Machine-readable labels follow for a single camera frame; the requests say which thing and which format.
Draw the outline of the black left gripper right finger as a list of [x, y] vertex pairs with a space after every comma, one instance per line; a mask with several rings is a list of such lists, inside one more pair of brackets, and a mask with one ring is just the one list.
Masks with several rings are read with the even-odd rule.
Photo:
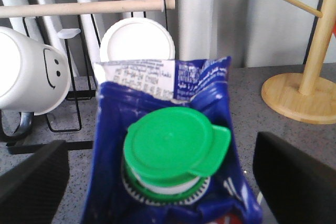
[[335, 223], [335, 169], [258, 132], [253, 173], [278, 223]]

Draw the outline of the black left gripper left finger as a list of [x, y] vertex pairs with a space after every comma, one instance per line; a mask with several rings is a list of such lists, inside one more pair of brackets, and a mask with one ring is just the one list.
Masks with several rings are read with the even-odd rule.
[[65, 141], [53, 141], [1, 176], [1, 223], [51, 223], [69, 180]]

